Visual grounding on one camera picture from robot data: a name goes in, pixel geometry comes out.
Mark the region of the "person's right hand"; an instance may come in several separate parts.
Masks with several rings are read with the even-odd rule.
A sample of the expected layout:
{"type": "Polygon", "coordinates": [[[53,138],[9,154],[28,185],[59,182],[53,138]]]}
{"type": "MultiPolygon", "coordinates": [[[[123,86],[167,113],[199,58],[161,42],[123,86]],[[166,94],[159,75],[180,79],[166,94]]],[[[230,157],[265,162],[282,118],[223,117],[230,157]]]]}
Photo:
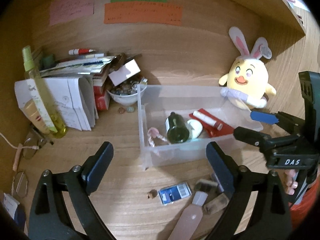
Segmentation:
{"type": "Polygon", "coordinates": [[[295,189],[298,186],[298,183],[295,180],[296,176],[295,170],[285,170],[285,191],[288,195],[292,196],[295,192],[295,189]]]}

